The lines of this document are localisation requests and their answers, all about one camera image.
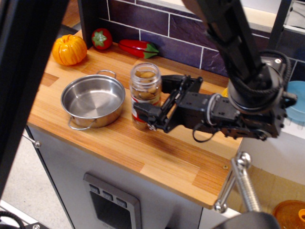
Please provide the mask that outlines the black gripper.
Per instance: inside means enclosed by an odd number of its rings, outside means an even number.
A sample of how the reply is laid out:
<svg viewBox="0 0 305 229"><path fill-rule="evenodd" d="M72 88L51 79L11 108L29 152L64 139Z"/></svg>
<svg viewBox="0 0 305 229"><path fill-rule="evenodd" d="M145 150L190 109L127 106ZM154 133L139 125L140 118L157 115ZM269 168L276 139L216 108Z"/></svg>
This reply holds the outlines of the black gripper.
<svg viewBox="0 0 305 229"><path fill-rule="evenodd" d="M193 131L231 133L241 128L240 113L220 94L201 94L203 78L162 75L162 92L169 94L162 107L149 103L132 105L133 124L139 130L162 129L168 133L179 125Z"/></svg>

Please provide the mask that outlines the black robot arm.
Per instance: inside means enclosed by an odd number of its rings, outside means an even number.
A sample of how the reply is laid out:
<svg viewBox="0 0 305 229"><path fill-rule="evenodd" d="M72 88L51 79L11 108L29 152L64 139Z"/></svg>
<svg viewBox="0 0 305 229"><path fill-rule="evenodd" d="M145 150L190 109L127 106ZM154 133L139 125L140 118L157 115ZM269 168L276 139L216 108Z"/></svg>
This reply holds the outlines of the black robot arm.
<svg viewBox="0 0 305 229"><path fill-rule="evenodd" d="M204 24L229 76L228 96L199 93L201 77L166 75L162 106L135 103L138 117L168 133L179 125L214 135L265 140L279 136L286 108L297 96L287 92L291 63L286 55L259 51L238 0L186 0L184 5Z"/></svg>

